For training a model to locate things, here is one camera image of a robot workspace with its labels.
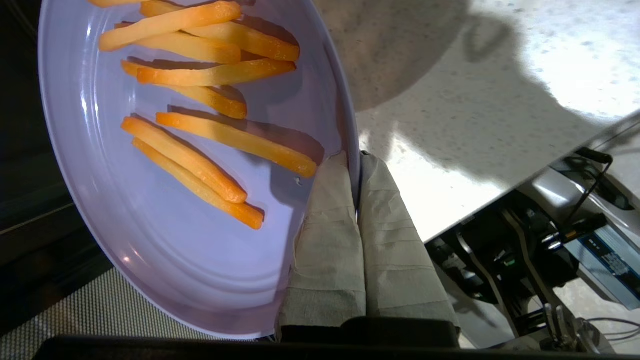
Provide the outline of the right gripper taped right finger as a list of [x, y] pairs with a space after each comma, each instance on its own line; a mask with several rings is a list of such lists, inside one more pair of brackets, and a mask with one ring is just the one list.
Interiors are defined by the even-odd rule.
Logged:
[[388, 166], [361, 154], [359, 233], [366, 312], [372, 317], [459, 321]]

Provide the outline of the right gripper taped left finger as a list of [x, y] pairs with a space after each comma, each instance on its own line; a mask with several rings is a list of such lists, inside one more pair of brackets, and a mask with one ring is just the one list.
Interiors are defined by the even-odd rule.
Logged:
[[336, 342], [343, 324], [365, 317], [364, 252], [345, 153], [318, 167], [293, 244], [276, 322], [279, 342]]

